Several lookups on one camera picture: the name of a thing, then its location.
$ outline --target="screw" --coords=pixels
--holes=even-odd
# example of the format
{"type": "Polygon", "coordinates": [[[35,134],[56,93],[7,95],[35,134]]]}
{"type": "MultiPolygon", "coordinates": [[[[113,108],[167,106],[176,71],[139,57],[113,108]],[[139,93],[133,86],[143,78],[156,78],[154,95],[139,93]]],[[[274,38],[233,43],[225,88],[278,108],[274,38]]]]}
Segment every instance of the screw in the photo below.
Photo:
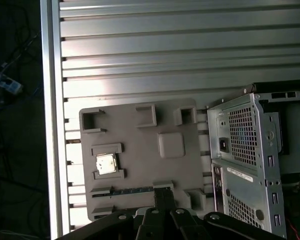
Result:
{"type": "Polygon", "coordinates": [[[210,216],[210,218],[213,219],[213,220],[219,220],[220,219],[220,217],[218,215],[216,215],[216,214],[212,214],[210,216]]]}
{"type": "Polygon", "coordinates": [[[127,217],[126,217],[125,215],[120,215],[118,218],[119,218],[120,220],[124,220],[124,219],[126,219],[127,217]]]}
{"type": "Polygon", "coordinates": [[[184,214],[185,213],[185,211],[183,209],[177,209],[177,210],[175,210],[175,212],[177,214],[184,214]]]}

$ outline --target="perforated metal panel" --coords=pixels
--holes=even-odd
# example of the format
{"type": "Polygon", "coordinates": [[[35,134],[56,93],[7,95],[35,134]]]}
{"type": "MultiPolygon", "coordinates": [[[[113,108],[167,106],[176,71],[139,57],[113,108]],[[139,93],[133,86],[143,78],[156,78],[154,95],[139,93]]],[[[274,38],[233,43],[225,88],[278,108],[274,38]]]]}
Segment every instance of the perforated metal panel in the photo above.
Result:
{"type": "Polygon", "coordinates": [[[229,125],[233,159],[255,166],[257,133],[251,107],[229,112],[229,125]]]}
{"type": "Polygon", "coordinates": [[[255,211],[232,194],[228,198],[228,209],[231,217],[257,228],[262,228],[262,226],[256,222],[255,211]]]}

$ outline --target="label sticker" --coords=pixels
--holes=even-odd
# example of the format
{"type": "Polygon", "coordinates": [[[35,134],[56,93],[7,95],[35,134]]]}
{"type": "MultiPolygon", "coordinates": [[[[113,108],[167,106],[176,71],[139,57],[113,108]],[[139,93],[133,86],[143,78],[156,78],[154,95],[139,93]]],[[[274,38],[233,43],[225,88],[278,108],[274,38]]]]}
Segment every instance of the label sticker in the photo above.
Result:
{"type": "Polygon", "coordinates": [[[249,181],[249,182],[251,182],[251,183],[254,182],[254,179],[253,179],[251,176],[248,176],[248,175],[246,175],[246,174],[244,174],[244,173],[242,173],[242,172],[240,172],[240,171],[234,170],[234,169],[232,169],[232,168],[230,168],[230,167],[227,167],[227,171],[228,171],[229,173],[232,173],[232,174],[234,174],[234,175],[237,175],[238,177],[240,177],[240,178],[242,178],[242,179],[245,179],[245,180],[247,180],[247,181],[249,181]]]}

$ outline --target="metal frame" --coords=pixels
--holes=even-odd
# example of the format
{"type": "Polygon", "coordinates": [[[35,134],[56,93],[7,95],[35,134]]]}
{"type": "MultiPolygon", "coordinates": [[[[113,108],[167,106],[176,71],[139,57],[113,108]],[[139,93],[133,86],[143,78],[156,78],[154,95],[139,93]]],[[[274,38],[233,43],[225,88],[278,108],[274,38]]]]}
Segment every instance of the metal frame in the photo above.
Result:
{"type": "Polygon", "coordinates": [[[52,238],[90,222],[80,109],[177,98],[204,109],[251,81],[300,78],[300,1],[41,0],[41,24],[52,238]]]}
{"type": "Polygon", "coordinates": [[[68,180],[63,117],[59,2],[41,0],[40,6],[50,232],[51,238],[55,239],[70,231],[69,221],[66,221],[69,219],[69,202],[67,197],[62,197],[68,195],[68,180]]]}
{"type": "MultiPolygon", "coordinates": [[[[264,220],[260,222],[260,224],[265,230],[284,237],[286,236],[286,227],[283,217],[283,193],[280,185],[280,168],[278,164],[278,150],[280,146],[278,147],[279,141],[277,141],[277,138],[280,138],[280,136],[277,136],[275,123],[270,122],[269,114],[263,113],[263,108],[258,101],[259,99],[260,95],[256,96],[254,93],[250,93],[208,109],[212,161],[225,169],[227,169],[227,166],[231,166],[232,169],[253,178],[253,183],[250,183],[250,187],[258,191],[258,193],[254,195],[251,193],[250,196],[246,198],[245,203],[258,207],[263,211],[264,220]],[[256,131],[258,147],[255,148],[255,165],[234,160],[231,149],[229,153],[222,152],[219,146],[220,137],[230,138],[230,133],[228,132],[229,122],[227,121],[229,113],[247,107],[252,111],[252,118],[254,119],[252,127],[256,131]],[[223,128],[220,125],[221,121],[225,121],[227,125],[227,127],[225,127],[226,130],[222,130],[223,128]],[[269,133],[273,133],[271,140],[268,139],[269,133]],[[277,163],[273,167],[269,167],[266,162],[268,156],[273,156],[273,161],[277,163]],[[274,204],[272,204],[273,194],[277,196],[278,201],[274,204]],[[279,216],[280,225],[275,223],[275,216],[279,216]]],[[[223,174],[223,184],[225,186],[223,189],[224,212],[228,214],[228,198],[225,191],[227,189],[227,182],[231,179],[229,176],[232,175],[229,175],[226,170],[223,170],[223,174]]],[[[240,177],[237,177],[236,181],[237,184],[247,184],[247,181],[240,177]]]]}
{"type": "Polygon", "coordinates": [[[279,167],[279,152],[282,150],[280,121],[278,113],[264,112],[262,104],[264,102],[300,101],[300,91],[293,91],[295,97],[288,97],[287,91],[282,90],[279,93],[283,93],[281,94],[283,97],[272,98],[273,92],[258,94],[253,93],[253,87],[249,91],[247,90],[248,88],[244,88],[241,93],[237,92],[238,94],[233,95],[233,98],[228,98],[227,102],[221,99],[219,104],[208,108],[207,111],[212,162],[223,169],[221,172],[224,212],[229,214],[229,196],[227,196],[229,185],[231,191],[237,185],[242,186],[242,189],[244,189],[246,188],[245,185],[249,183],[244,177],[234,177],[235,174],[229,174],[227,168],[230,167],[238,171],[238,173],[251,177],[250,188],[257,191],[257,194],[254,194],[254,192],[248,193],[250,189],[247,188],[246,196],[242,196],[241,199],[246,204],[263,211],[264,220],[260,222],[263,228],[278,236],[286,236],[284,199],[279,167]],[[227,120],[229,112],[246,107],[252,109],[252,116],[255,117],[253,129],[257,133],[258,145],[255,148],[256,165],[234,160],[232,149],[229,152],[224,152],[220,150],[219,146],[220,138],[230,138],[229,121],[227,120]],[[225,123],[227,127],[222,127],[220,122],[225,123]]]}

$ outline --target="power strip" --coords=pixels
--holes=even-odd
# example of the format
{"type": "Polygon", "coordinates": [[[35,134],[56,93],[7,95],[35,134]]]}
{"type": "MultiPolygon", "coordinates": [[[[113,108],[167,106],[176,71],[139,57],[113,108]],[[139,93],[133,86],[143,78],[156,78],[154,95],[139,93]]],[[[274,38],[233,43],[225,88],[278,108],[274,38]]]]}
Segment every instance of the power strip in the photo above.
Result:
{"type": "Polygon", "coordinates": [[[3,74],[0,78],[0,87],[13,95],[17,95],[22,92],[24,86],[3,74]]]}

